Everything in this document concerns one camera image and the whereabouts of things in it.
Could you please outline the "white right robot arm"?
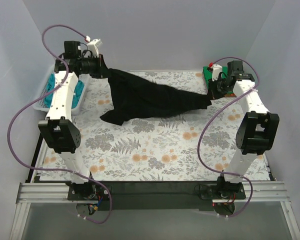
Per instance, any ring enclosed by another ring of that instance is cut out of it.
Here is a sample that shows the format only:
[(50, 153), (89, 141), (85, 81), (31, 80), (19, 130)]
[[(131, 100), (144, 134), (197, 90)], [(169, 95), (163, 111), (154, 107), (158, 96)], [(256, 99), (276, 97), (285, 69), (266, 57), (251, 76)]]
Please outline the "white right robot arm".
[(244, 114), (235, 136), (236, 151), (212, 187), (220, 198), (227, 199), (243, 193), (243, 176), (258, 156), (272, 148), (280, 117), (265, 107), (256, 90), (253, 75), (244, 71), (241, 60), (228, 62), (226, 73), (216, 63), (210, 63), (207, 69), (211, 73), (208, 94), (218, 99), (232, 92)]

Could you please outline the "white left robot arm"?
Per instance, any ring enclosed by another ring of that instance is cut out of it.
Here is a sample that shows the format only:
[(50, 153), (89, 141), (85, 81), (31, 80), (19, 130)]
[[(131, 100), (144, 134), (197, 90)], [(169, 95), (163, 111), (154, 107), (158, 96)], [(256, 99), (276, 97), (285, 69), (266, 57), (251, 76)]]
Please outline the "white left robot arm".
[(65, 41), (64, 53), (54, 64), (54, 85), (58, 88), (52, 95), (50, 108), (38, 128), (48, 147), (62, 158), (71, 172), (74, 193), (85, 200), (96, 196), (96, 187), (89, 180), (91, 172), (76, 156), (81, 144), (80, 130), (72, 122), (72, 102), (79, 75), (103, 78), (108, 69), (98, 47), (100, 39), (86, 40), (87, 49), (81, 50), (78, 41)]

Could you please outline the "black t shirt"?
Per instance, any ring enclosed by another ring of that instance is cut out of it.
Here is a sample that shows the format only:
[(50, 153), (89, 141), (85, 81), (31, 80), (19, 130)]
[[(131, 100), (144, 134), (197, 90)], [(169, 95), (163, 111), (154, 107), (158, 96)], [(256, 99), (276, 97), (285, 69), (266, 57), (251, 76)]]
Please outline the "black t shirt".
[(113, 109), (100, 116), (121, 126), (131, 119), (170, 118), (188, 111), (206, 110), (212, 104), (205, 94), (157, 84), (137, 75), (109, 69)]

